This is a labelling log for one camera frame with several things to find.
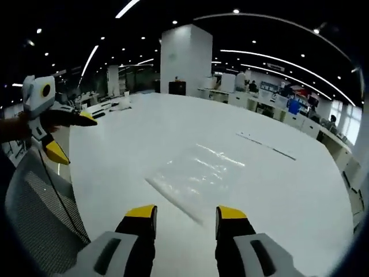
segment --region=white pillar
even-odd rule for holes
[[[186,82],[186,95],[197,90],[212,72],[213,36],[195,25],[181,26],[161,36],[160,91],[169,93],[169,82]]]
[[[111,65],[107,71],[108,96],[119,96],[119,68],[118,65]]]
[[[329,119],[330,110],[332,108],[332,101],[318,97],[319,103],[316,109],[317,114],[322,118]]]

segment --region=mesh chair back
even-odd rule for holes
[[[75,231],[53,190],[40,157],[28,151],[9,184],[5,209],[20,241],[47,275],[63,273],[76,263],[77,253],[88,244],[87,233],[70,183],[47,167],[66,206]]]

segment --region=white table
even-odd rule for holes
[[[200,226],[145,181],[202,144],[245,164],[223,198],[214,192],[219,204],[244,211],[256,232],[284,247],[302,273],[323,275],[335,266],[353,223],[345,185],[324,145],[281,122],[214,101],[152,93],[131,96],[131,102],[131,110],[109,113],[97,126],[71,128],[71,180],[90,239],[115,230],[129,209],[154,203],[152,276],[217,276],[215,207],[211,224]],[[286,149],[296,160],[237,132]]]

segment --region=transparent plastic bag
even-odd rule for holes
[[[224,147],[219,150],[197,144],[146,181],[198,224],[208,225],[215,219],[216,207],[230,197],[232,184],[244,167],[227,156]]]

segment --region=blue container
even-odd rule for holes
[[[289,100],[289,107],[288,107],[288,111],[291,114],[298,114],[300,110],[300,102],[298,102],[295,99],[290,99]]]

